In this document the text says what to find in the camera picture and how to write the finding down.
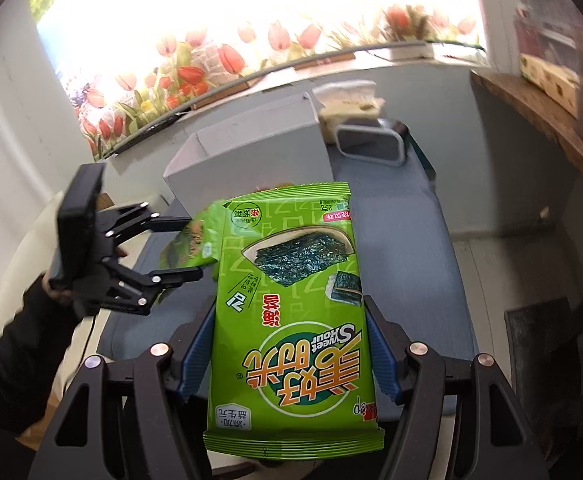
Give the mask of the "black sleeved left forearm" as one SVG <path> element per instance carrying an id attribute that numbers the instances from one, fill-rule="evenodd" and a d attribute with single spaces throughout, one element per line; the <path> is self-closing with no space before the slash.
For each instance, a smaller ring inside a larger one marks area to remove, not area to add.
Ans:
<path id="1" fill-rule="evenodd" d="M 42 419 L 54 378 L 81 322 L 68 297 L 53 297 L 42 275 L 0 336 L 0 430 L 20 436 Z"/>

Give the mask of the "person's left hand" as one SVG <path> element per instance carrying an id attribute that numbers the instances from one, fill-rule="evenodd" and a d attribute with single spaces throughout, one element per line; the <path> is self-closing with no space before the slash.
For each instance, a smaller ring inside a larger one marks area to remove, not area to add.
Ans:
<path id="1" fill-rule="evenodd" d="M 54 252 L 51 265 L 42 278 L 42 286 L 46 294 L 55 301 L 61 304 L 71 304 L 74 300 L 74 292 L 63 284 L 57 284 L 55 279 L 57 274 L 60 273 L 60 264 L 62 263 L 62 258 L 60 258 L 60 250 L 57 249 Z"/>

